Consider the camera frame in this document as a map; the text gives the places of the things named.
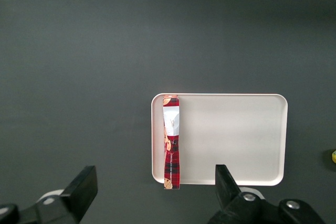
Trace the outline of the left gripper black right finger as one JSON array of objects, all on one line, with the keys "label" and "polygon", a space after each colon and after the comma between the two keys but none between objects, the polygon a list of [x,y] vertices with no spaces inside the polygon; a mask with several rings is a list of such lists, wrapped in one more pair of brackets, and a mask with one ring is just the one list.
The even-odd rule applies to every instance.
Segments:
[{"label": "left gripper black right finger", "polygon": [[302,200],[284,199],[275,206],[258,190],[239,187],[226,165],[216,165],[215,187],[221,210],[208,223],[325,223]]}]

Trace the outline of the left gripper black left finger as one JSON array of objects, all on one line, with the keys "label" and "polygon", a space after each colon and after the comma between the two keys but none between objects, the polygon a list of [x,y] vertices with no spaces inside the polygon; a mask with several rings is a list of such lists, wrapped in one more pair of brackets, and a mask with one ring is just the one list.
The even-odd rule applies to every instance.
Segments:
[{"label": "left gripper black left finger", "polygon": [[95,166],[86,166],[65,189],[42,195],[32,206],[1,204],[1,223],[80,223],[98,192]]}]

